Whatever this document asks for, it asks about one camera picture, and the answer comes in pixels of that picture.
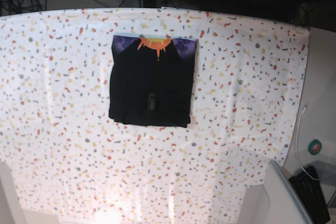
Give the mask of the black t-shirt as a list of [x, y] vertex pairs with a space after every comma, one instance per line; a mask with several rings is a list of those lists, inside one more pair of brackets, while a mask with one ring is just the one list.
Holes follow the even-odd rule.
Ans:
[[109, 118], [122, 124], [186, 128], [197, 42], [115, 35]]

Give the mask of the terrazzo pattern table cloth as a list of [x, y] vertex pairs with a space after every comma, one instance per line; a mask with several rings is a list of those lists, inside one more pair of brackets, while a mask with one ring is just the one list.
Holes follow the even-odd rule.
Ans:
[[[197, 43], [191, 123], [108, 116], [115, 35]], [[1, 18], [1, 162], [25, 209], [86, 223], [235, 223], [282, 165], [310, 29], [174, 8]]]

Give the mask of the green tape roll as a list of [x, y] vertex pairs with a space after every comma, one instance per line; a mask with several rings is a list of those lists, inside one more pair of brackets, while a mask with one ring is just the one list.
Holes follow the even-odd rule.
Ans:
[[311, 155], [317, 155], [322, 150], [322, 143], [319, 140], [313, 140], [308, 145], [308, 152]]

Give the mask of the grey laptop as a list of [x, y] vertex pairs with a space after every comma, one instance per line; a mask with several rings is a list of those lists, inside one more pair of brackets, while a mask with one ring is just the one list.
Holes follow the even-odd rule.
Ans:
[[269, 162], [264, 188], [269, 199], [265, 223], [313, 223], [300, 198], [275, 161]]

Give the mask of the black keyboard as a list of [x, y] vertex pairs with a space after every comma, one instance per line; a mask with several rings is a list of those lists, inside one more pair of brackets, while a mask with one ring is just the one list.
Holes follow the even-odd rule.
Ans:
[[330, 221], [330, 214], [319, 181], [311, 179], [305, 172], [289, 178], [294, 191], [303, 203], [313, 223]]

